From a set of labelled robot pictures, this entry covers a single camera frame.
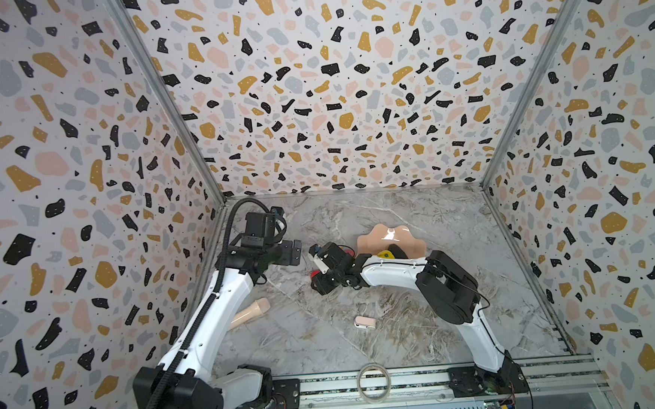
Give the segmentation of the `pink faceted fruit bowl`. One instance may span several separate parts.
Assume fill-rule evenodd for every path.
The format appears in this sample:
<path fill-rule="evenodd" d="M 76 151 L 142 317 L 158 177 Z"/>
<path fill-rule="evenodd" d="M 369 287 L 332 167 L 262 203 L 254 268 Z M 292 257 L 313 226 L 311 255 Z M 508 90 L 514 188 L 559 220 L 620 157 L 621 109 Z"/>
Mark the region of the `pink faceted fruit bowl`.
<path fill-rule="evenodd" d="M 399 258 L 399 255 L 390 249 L 392 245 L 397 245 L 405 254 L 406 259 L 426 256 L 427 243 L 415 238 L 406 225 L 392 228 L 384 224 L 377 224 L 369 234 L 358 237 L 356 253 L 377 255 L 390 251 L 395 258 Z"/>

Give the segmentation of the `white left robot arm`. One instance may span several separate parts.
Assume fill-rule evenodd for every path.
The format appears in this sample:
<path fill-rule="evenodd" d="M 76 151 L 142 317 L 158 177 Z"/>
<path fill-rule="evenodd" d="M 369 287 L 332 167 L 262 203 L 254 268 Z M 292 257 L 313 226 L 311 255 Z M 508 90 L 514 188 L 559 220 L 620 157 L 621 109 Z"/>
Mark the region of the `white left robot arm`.
<path fill-rule="evenodd" d="M 297 266 L 302 243 L 230 250 L 230 265 L 215 271 L 201 304 L 155 367 L 142 367 L 132 390 L 138 409 L 267 409 L 275 403 L 270 369 L 242 364 L 213 380 L 218 350 L 239 307 L 271 265 Z"/>

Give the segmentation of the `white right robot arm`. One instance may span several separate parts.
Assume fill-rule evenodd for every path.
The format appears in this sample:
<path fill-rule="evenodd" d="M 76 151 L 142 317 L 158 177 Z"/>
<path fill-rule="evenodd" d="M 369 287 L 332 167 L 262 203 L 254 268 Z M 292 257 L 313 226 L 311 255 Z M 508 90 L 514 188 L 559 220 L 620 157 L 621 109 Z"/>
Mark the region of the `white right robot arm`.
<path fill-rule="evenodd" d="M 336 243 L 316 244 L 309 254 L 316 264 L 311 286 L 321 295 L 338 287 L 390 286 L 420 292 L 437 317 L 457 328 L 472 355 L 474 370 L 450 380 L 454 391 L 471 396 L 528 391 L 523 369 L 498 342 L 485 317 L 490 301 L 478 290 L 476 279 L 447 254 L 434 250 L 413 259 L 395 244 L 377 254 L 355 254 Z"/>

